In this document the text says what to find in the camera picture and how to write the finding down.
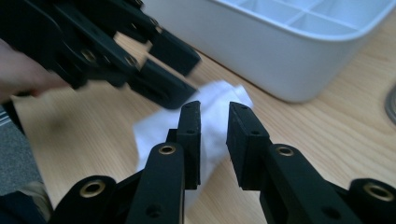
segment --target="robotic hand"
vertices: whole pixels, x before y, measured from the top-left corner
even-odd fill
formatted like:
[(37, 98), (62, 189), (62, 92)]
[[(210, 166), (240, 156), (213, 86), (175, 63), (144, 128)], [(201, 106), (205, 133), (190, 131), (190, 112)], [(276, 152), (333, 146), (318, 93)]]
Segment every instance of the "robotic hand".
[(180, 107), (195, 89), (147, 59), (143, 66), (113, 40), (123, 33), (186, 76), (200, 61), (184, 42), (141, 11), (140, 0), (9, 0), (0, 2), (0, 38), (74, 89), (89, 79), (132, 90), (165, 108)]

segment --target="container compartment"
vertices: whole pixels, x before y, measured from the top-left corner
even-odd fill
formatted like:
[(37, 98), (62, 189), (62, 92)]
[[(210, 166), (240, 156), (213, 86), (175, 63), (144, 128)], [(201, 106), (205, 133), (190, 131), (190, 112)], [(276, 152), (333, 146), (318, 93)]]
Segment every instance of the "container compartment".
[(361, 29), (380, 16), (390, 3), (390, 0), (324, 0), (312, 11)]
[(356, 32), (355, 29), (312, 14), (303, 15), (292, 23), (290, 27), (311, 35), (349, 35)]
[(297, 7), (300, 9), (308, 9), (312, 6), (314, 6), (315, 4), (317, 4), (318, 2), (320, 2), (321, 0), (276, 0), (277, 2), (281, 2), (293, 7)]
[(247, 0), (239, 3), (238, 5), (241, 8), (253, 12), (262, 18), (281, 23), (290, 20), (300, 12), (298, 8), (289, 7), (274, 0)]

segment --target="brass insert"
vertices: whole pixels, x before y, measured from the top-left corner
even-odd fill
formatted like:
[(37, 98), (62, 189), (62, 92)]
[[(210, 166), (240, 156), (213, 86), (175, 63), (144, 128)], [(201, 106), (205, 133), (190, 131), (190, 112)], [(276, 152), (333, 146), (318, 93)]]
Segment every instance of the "brass insert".
[(277, 147), (276, 152), (282, 156), (293, 156), (294, 155), (294, 151), (288, 147)]
[(106, 184), (102, 180), (98, 179), (90, 181), (81, 188), (79, 195), (81, 195), (83, 198), (95, 197), (105, 190), (105, 186)]
[(363, 189), (372, 197), (384, 202), (392, 202), (395, 200), (395, 196), (387, 189), (382, 188), (373, 183), (367, 183), (363, 186)]
[(170, 155), (176, 152), (176, 148), (172, 146), (164, 146), (160, 148), (159, 152), (163, 155)]

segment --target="gray fabric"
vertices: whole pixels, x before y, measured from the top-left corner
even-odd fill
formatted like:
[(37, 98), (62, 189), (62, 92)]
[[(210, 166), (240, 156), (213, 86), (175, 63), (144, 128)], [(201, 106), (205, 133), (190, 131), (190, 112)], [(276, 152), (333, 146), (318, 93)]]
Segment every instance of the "gray fabric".
[(31, 181), (41, 177), (27, 139), (12, 122), (0, 126), (0, 195)]

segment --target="table surface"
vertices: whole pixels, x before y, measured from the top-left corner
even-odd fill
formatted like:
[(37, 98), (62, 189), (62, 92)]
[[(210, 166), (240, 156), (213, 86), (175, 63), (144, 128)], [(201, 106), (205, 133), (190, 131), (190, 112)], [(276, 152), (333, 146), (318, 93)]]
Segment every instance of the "table surface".
[[(119, 36), (139, 60), (146, 46)], [(348, 188), (371, 177), (396, 187), (396, 125), (384, 110), (396, 84), (396, 13), (314, 100), (288, 104), (202, 55), (187, 81), (242, 84), (274, 143), (299, 148), (327, 180)], [(93, 82), (79, 91), (50, 91), (14, 102), (53, 205), (80, 179), (121, 181), (137, 163), (132, 125), (160, 108), (128, 88)], [(229, 157), (215, 170), (186, 213), (186, 223), (265, 223), (258, 192), (237, 187)]]

